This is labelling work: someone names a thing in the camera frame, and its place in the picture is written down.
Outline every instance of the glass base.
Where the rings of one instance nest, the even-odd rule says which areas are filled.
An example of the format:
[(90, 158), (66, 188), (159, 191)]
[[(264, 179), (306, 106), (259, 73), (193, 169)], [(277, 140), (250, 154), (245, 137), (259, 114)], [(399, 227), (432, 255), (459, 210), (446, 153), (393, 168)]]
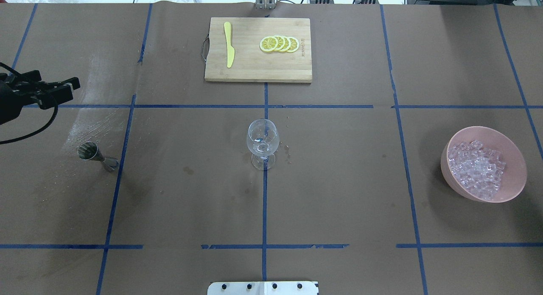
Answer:
[(264, 159), (253, 154), (251, 156), (252, 165), (260, 171), (266, 171), (271, 169), (275, 165), (275, 154), (271, 154), (268, 158)]

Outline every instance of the bowl of ice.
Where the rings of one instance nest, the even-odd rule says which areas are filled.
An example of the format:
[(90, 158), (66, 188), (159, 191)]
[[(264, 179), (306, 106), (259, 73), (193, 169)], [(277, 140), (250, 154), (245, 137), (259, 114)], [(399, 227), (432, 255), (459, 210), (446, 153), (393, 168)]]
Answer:
[(516, 145), (487, 127), (458, 131), (443, 150), (441, 169), (454, 191), (486, 203), (512, 200), (524, 189), (528, 176)]

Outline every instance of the lemon slice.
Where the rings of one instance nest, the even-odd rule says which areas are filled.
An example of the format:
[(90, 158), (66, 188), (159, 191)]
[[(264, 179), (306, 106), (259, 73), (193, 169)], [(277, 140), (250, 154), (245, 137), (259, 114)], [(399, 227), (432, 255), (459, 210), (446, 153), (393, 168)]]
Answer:
[(289, 48), (286, 50), (286, 52), (295, 52), (298, 50), (298, 47), (300, 47), (300, 42), (297, 38), (293, 38), (292, 36), (288, 37), (288, 41), (290, 42)]
[(260, 50), (263, 52), (271, 52), (277, 48), (279, 40), (275, 36), (266, 36), (260, 41)]
[(283, 49), (283, 47), (285, 47), (286, 38), (284, 36), (273, 36), (273, 37), (276, 38), (278, 42), (277, 47), (273, 51), (279, 51)]
[(279, 52), (285, 52), (285, 51), (289, 50), (289, 48), (291, 48), (290, 36), (283, 36), (283, 38), (285, 39), (285, 44), (283, 45), (283, 47), (281, 49), (279, 49)]

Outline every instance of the blue tape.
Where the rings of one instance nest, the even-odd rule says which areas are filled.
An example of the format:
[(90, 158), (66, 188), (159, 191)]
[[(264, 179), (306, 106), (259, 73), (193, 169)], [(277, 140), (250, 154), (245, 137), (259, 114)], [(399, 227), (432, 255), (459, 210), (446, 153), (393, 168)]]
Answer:
[[(520, 84), (520, 80), (518, 79), (518, 74), (516, 73), (515, 64), (512, 61), (511, 53), (509, 52), (509, 47), (507, 46), (506, 36), (504, 34), (504, 30), (502, 29), (500, 14), (498, 13), (498, 5), (496, 4), (494, 4), (494, 14), (496, 15), (498, 29), (500, 30), (500, 36), (502, 37), (502, 42), (504, 42), (504, 48), (506, 50), (507, 59), (509, 60), (509, 64), (511, 65), (511, 70), (515, 77), (516, 86), (518, 87), (518, 92), (520, 92), (520, 97), (522, 98), (522, 102), (524, 103), (524, 105), (528, 106), (528, 102), (526, 101), (526, 97), (524, 96), (524, 91), (522, 90), (522, 85)], [(526, 115), (528, 117), (528, 121), (530, 122), (530, 127), (532, 128), (532, 132), (534, 133), (535, 143), (537, 144), (539, 155), (541, 156), (541, 159), (543, 159), (543, 148), (541, 147), (541, 142), (539, 141), (539, 135), (537, 134), (537, 130), (535, 129), (535, 124), (534, 124), (534, 121), (532, 120), (532, 114), (530, 114), (530, 110), (528, 109), (528, 107), (526, 107)]]
[(262, 105), (243, 104), (138, 104), (136, 108), (218, 108), (218, 109), (262, 109)]
[[(25, 106), (27, 108), (39, 108), (37, 104)], [(110, 108), (130, 108), (130, 104), (60, 104), (59, 108), (91, 108), (91, 109), (110, 109)]]
[(102, 254), (102, 263), (100, 266), (100, 275), (98, 276), (98, 284), (96, 287), (96, 295), (100, 295), (101, 292), (101, 285), (104, 281), (104, 272), (105, 272), (105, 262), (107, 260), (107, 248), (104, 250), (104, 253)]
[(526, 106), (425, 106), (397, 105), (391, 108), (399, 109), (524, 109)]
[(262, 194), (262, 281), (266, 281), (266, 249), (268, 245), (268, 170), (266, 170), (266, 166), (264, 167)]
[(267, 274), (268, 266), (266, 264), (267, 255), (268, 255), (268, 250), (266, 249), (266, 247), (262, 247), (262, 281), (268, 280), (268, 274)]
[(269, 108), (273, 109), (372, 109), (374, 106), (372, 105), (352, 105), (352, 106), (342, 106), (342, 105), (327, 105), (327, 104), (308, 104), (308, 105), (302, 105), (302, 104), (291, 104), (282, 106), (280, 104), (272, 104), (271, 106), (268, 106)]
[(543, 247), (543, 242), (484, 242), (484, 243), (400, 243), (396, 248), (459, 248), (459, 247)]
[[(134, 116), (134, 106), (136, 104), (136, 95), (132, 96), (132, 103), (130, 104), (130, 113), (128, 113), (128, 122), (126, 123), (126, 132), (124, 133), (123, 151), (120, 155), (119, 172), (117, 173), (117, 183), (115, 184), (115, 192), (113, 194), (113, 202), (111, 204), (111, 212), (109, 214), (109, 224), (107, 224), (107, 233), (105, 237), (105, 244), (109, 245), (111, 239), (111, 230), (113, 229), (113, 221), (115, 219), (115, 210), (117, 208), (117, 198), (119, 197), (120, 179), (123, 174), (124, 159), (126, 155), (126, 148), (128, 147), (128, 138), (130, 137), (130, 127), (132, 126), (132, 117)], [(101, 284), (104, 279), (105, 264), (107, 261), (107, 248), (104, 249), (102, 256), (102, 264), (100, 269), (100, 276), (98, 278), (98, 286), (96, 287), (96, 295), (100, 294)]]
[(107, 224), (107, 233), (105, 237), (105, 244), (109, 245), (111, 239), (111, 230), (113, 228), (113, 221), (115, 219), (115, 210), (117, 208), (117, 198), (119, 196), (120, 179), (123, 174), (124, 159), (126, 155), (126, 148), (128, 147), (128, 138), (130, 136), (130, 127), (132, 126), (132, 117), (134, 116), (134, 106), (136, 104), (136, 95), (132, 96), (132, 104), (130, 104), (130, 113), (128, 113), (128, 122), (126, 124), (126, 132), (124, 133), (123, 151), (120, 155), (119, 171), (117, 173), (117, 183), (115, 184), (115, 192), (113, 195), (113, 202), (111, 204), (111, 212), (109, 214), (109, 224)]
[(260, 244), (212, 244), (201, 245), (202, 249), (261, 249)]
[(323, 248), (323, 249), (343, 249), (349, 246), (348, 244), (268, 244), (269, 249), (307, 249), (307, 248)]
[(153, 10), (153, 4), (149, 4), (149, 11), (147, 11), (147, 23), (145, 24), (145, 32), (143, 33), (143, 42), (141, 43), (140, 59), (137, 61), (143, 62), (143, 54), (145, 53), (145, 45), (147, 43), (147, 33), (149, 32), (149, 22), (151, 22), (151, 11)]
[(264, 83), (264, 119), (268, 119), (268, 82)]
[(348, 246), (348, 244), (212, 244), (201, 245), (200, 247), (202, 249), (343, 249)]
[(143, 249), (143, 245), (0, 244), (0, 249)]
[[(390, 84), (392, 85), (392, 91), (394, 92), (394, 106), (396, 110), (396, 119), (398, 121), (398, 130), (400, 132), (400, 142), (402, 146), (402, 155), (403, 155), (403, 165), (406, 170), (406, 179), (407, 179), (407, 188), (409, 190), (409, 199), (411, 201), (411, 217), (413, 218), (413, 228), (415, 230), (415, 241), (417, 244), (420, 244), (420, 236), (419, 236), (419, 225), (417, 223), (417, 211), (415, 210), (415, 198), (413, 197), (413, 187), (411, 186), (411, 176), (409, 175), (409, 164), (407, 162), (407, 152), (405, 147), (405, 139), (403, 138), (403, 128), (402, 128), (402, 120), (400, 117), (400, 109), (398, 108), (398, 97), (396, 94), (396, 84), (394, 83), (394, 78), (392, 77), (392, 58), (390, 57), (390, 47), (388, 44), (388, 36), (386, 33), (386, 23), (384, 19), (384, 9), (383, 5), (379, 5), (381, 9), (381, 21), (383, 24), (383, 35), (384, 35), (384, 44), (386, 47), (386, 58), (388, 59), (388, 71), (390, 73)], [(426, 272), (424, 269), (424, 261), (423, 261), (423, 251), (420, 247), (417, 247), (417, 254), (419, 256), (419, 267), (420, 267), (420, 276), (423, 284), (423, 293), (424, 295), (428, 295), (428, 287), (426, 283)]]
[(35, 3), (34, 7), (32, 8), (32, 13), (31, 17), (28, 19), (27, 28), (25, 29), (25, 33), (23, 34), (23, 38), (21, 39), (21, 44), (19, 44), (19, 49), (17, 49), (17, 53), (15, 54), (15, 59), (13, 59), (13, 64), (11, 65), (13, 69), (15, 69), (15, 67), (17, 66), (17, 61), (19, 61), (19, 56), (21, 55), (21, 50), (23, 50), (23, 45), (25, 44), (25, 40), (27, 39), (28, 31), (31, 29), (36, 9), (37, 3)]

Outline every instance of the wine glass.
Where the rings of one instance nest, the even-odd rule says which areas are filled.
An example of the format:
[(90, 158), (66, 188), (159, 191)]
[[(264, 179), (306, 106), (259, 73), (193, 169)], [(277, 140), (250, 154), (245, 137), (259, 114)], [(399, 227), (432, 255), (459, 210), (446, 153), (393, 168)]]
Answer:
[(252, 165), (258, 170), (269, 170), (275, 164), (273, 154), (279, 147), (279, 134), (272, 121), (254, 120), (247, 131), (247, 148), (252, 153)]

